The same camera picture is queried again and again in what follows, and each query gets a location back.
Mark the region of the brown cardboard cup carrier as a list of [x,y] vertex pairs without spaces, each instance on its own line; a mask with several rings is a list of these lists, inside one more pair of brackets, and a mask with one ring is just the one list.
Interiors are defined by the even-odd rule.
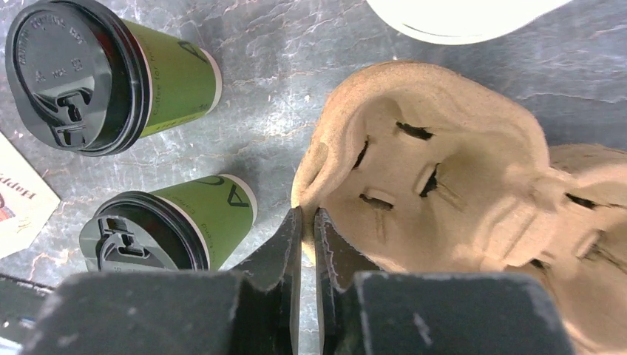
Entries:
[[328,97],[291,204],[385,271],[520,271],[579,354],[626,352],[626,153],[549,146],[534,115],[445,67],[387,61]]

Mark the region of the paper takeout bag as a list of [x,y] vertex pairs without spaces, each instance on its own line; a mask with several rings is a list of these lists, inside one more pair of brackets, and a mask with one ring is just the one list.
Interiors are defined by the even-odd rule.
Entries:
[[59,203],[39,173],[1,136],[1,258],[28,249]]

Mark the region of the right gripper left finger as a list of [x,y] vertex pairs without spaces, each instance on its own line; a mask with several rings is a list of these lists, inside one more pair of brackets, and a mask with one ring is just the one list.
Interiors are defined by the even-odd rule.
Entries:
[[23,354],[295,354],[302,213],[228,271],[86,272],[44,301]]

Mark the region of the green paper coffee cup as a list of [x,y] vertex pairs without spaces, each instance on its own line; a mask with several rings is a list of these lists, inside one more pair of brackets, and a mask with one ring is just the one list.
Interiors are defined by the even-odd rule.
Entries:
[[149,78],[150,110],[142,138],[194,121],[216,107],[223,80],[208,52],[134,22],[124,24],[142,50]]

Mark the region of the black cup lid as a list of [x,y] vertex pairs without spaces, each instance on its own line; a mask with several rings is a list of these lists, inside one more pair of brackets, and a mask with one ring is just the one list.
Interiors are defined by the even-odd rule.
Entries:
[[6,38],[19,116],[40,142],[79,155],[126,151],[149,117],[147,66],[129,27],[98,1],[37,1]]
[[130,191],[101,205],[79,234],[88,271],[208,271],[199,228],[175,203]]

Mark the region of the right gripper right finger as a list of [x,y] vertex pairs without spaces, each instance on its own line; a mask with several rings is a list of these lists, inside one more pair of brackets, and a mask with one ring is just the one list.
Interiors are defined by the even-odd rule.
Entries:
[[549,295],[519,273],[382,271],[330,215],[313,222],[323,354],[573,354]]

